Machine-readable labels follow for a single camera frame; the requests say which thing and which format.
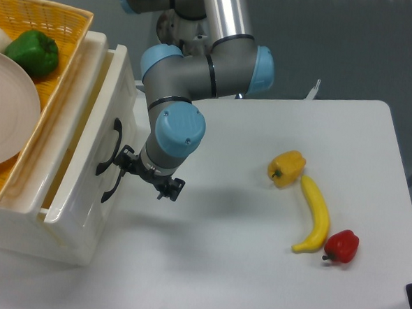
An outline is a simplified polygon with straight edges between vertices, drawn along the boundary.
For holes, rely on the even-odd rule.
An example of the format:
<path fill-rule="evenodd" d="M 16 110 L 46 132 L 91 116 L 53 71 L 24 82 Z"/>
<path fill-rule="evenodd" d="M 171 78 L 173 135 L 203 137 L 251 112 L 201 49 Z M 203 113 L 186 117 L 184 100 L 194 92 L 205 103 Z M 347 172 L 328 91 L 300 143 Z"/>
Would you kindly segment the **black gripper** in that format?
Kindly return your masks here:
<path fill-rule="evenodd" d="M 149 157 L 146 150 L 141 150 L 139 155 L 135 153 L 130 145 L 125 145 L 113 160 L 113 164 L 119 167 L 119 178 L 126 173 L 138 175 L 145 182 L 156 186 L 159 192 L 157 199 L 163 197 L 176 201 L 185 181 L 179 178 L 172 179 L 172 170 L 160 168 Z"/>

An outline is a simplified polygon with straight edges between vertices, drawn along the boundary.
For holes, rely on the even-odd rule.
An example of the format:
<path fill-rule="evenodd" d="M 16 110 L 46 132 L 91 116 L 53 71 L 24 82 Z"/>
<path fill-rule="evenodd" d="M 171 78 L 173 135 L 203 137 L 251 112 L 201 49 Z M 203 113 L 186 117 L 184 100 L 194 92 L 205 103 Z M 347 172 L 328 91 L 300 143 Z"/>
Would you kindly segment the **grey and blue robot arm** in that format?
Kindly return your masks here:
<path fill-rule="evenodd" d="M 116 165 L 121 175 L 138 175 L 153 185 L 160 197 L 177 199 L 184 181 L 174 173 L 205 135 L 205 119 L 194 102 L 263 92 L 274 82 L 272 53 L 255 42 L 246 1 L 120 0 L 128 13 L 171 10 L 181 21 L 206 22 L 208 44 L 193 56 L 169 43 L 145 50 L 140 70 L 150 134 L 139 152 L 117 143 L 97 174 Z"/>

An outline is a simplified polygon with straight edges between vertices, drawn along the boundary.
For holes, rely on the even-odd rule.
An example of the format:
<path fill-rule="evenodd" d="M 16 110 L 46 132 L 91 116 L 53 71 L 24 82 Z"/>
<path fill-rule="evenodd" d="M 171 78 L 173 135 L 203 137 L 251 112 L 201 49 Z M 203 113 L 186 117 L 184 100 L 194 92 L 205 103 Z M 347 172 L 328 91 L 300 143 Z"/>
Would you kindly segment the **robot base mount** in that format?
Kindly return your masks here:
<path fill-rule="evenodd" d="M 178 47 L 185 56 L 209 54 L 212 46 L 207 19 L 185 20 L 174 10 L 161 13 L 156 35 L 162 44 Z"/>

